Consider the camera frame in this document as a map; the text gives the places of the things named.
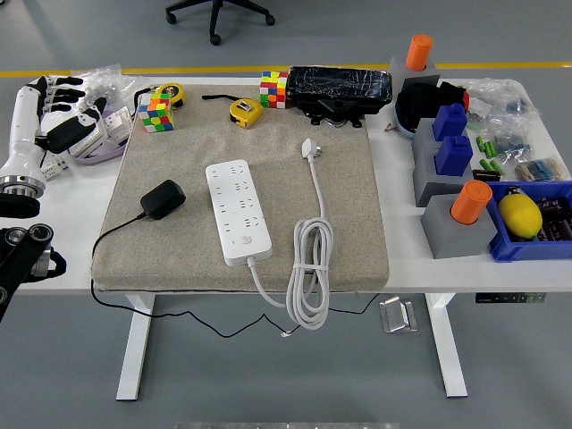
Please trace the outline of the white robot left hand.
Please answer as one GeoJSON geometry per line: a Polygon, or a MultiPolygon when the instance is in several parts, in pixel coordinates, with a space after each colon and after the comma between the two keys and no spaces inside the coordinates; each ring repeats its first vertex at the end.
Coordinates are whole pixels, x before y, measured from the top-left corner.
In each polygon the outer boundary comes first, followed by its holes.
{"type": "Polygon", "coordinates": [[[10,131],[8,161],[1,177],[43,181],[40,162],[45,152],[60,154],[93,132],[105,110],[107,100],[96,99],[87,108],[56,125],[41,130],[46,114],[69,112],[85,92],[79,89],[83,80],[76,77],[41,76],[24,85],[17,93],[10,131]]]}

